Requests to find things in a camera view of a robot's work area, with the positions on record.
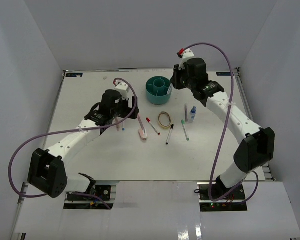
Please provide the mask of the red capped white marker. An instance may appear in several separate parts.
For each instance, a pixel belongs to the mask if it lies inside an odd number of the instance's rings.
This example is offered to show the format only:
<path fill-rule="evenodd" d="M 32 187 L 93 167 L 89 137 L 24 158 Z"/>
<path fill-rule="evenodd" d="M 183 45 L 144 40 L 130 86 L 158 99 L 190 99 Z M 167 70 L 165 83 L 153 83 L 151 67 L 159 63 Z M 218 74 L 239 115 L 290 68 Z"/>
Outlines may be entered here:
<path fill-rule="evenodd" d="M 146 117 L 146 121 L 149 123 L 149 125 L 152 127 L 152 129 L 155 131 L 155 133 L 156 133 L 158 136 L 160 136 L 161 133 L 156 129 L 156 127 L 154 126 L 154 124 L 152 123 L 152 121 L 151 121 L 148 117 Z"/>

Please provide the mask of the black capped white marker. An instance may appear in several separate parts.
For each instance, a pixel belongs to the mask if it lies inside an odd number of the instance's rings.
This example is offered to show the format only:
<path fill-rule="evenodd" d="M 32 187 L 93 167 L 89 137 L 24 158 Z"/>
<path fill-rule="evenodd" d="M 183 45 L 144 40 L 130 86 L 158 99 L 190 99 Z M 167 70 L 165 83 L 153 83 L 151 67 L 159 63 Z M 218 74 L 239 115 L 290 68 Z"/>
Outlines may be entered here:
<path fill-rule="evenodd" d="M 170 143 L 170 139 L 171 139 L 171 136 L 172 136 L 173 129 L 174 129 L 174 124 L 171 124 L 169 132 L 168 132 L 168 136 L 167 136 L 167 139 L 166 139 L 166 142 L 165 142 L 166 145 L 168 145 Z"/>

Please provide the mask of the green capped white marker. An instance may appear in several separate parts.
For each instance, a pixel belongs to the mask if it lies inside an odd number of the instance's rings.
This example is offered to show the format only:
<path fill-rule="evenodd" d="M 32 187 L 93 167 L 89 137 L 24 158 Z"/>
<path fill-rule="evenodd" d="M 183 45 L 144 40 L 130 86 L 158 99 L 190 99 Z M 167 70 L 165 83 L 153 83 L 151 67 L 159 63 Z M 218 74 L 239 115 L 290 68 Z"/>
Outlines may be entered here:
<path fill-rule="evenodd" d="M 189 141 L 190 137 L 189 137 L 189 134 L 188 134 L 187 129 L 186 129 L 185 121 L 183 119 L 181 120 L 181 125 L 182 125 L 182 128 L 183 128 L 185 138 L 186 138 L 187 141 Z"/>

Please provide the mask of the brown highlighter orange tip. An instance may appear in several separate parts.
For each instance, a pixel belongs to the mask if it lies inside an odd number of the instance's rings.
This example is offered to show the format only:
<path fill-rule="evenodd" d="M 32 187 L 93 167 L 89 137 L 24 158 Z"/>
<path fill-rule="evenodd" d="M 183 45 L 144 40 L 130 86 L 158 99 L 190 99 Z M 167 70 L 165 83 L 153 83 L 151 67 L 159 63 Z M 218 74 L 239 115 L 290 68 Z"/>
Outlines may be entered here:
<path fill-rule="evenodd" d="M 120 127 L 119 119 L 117 117 L 115 118 L 115 123 L 116 123 L 116 130 L 119 132 L 121 127 Z"/>

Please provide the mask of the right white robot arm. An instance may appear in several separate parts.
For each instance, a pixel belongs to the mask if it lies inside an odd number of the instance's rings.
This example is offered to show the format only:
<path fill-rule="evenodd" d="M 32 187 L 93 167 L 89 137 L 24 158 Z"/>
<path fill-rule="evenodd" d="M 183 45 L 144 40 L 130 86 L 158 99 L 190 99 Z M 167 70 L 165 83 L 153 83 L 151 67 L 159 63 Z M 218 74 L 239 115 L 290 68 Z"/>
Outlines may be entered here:
<path fill-rule="evenodd" d="M 262 128 L 254 123 L 230 103 L 225 89 L 209 79 L 202 58 L 188 57 L 175 65 L 170 82 L 177 90 L 189 89 L 196 100 L 225 124 L 239 144 L 233 163 L 216 178 L 211 188 L 212 195 L 226 200 L 233 195 L 234 186 L 250 172 L 273 159 L 275 132 L 270 127 Z"/>

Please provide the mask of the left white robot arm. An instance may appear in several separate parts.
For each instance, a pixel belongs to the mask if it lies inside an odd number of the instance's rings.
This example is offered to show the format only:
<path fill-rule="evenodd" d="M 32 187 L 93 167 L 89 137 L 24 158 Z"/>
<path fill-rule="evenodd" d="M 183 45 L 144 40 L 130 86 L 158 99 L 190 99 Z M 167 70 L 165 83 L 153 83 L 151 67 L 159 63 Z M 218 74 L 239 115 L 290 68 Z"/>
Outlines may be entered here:
<path fill-rule="evenodd" d="M 63 192 L 78 192 L 86 200 L 93 198 L 96 180 L 84 173 L 70 179 L 66 169 L 90 142 L 114 126 L 114 119 L 137 118 L 138 98 L 129 99 L 128 92 L 128 89 L 106 90 L 101 102 L 91 108 L 74 132 L 47 149 L 36 149 L 31 157 L 28 183 L 51 198 Z"/>

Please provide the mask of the masking tape roll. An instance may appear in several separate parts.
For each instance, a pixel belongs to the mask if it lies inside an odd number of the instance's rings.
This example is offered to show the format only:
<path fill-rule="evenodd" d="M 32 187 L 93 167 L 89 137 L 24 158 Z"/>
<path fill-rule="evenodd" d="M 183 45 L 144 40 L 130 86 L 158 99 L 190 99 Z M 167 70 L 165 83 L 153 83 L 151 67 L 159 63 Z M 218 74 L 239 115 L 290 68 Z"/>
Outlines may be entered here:
<path fill-rule="evenodd" d="M 164 130 L 169 129 L 173 123 L 171 116 L 166 111 L 162 111 L 159 113 L 157 122 L 158 125 Z"/>

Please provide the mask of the teal round desk organizer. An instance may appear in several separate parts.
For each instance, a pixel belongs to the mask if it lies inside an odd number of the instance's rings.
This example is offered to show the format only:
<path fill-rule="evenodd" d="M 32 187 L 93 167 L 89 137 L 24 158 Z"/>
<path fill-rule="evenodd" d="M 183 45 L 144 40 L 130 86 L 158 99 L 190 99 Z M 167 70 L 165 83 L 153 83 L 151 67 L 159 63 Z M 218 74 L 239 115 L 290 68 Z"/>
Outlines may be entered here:
<path fill-rule="evenodd" d="M 168 93 L 171 82 L 163 76 L 154 76 L 146 82 L 146 98 L 154 105 L 166 104 L 170 97 L 171 92 Z"/>

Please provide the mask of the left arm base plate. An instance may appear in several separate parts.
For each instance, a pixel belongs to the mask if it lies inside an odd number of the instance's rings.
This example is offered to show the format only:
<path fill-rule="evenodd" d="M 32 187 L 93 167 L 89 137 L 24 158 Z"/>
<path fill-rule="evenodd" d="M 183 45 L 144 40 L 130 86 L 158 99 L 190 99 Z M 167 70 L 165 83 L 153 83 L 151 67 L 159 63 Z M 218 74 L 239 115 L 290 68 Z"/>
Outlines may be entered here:
<path fill-rule="evenodd" d="M 95 185 L 90 193 L 67 193 L 66 210 L 111 210 L 116 199 L 115 185 Z"/>

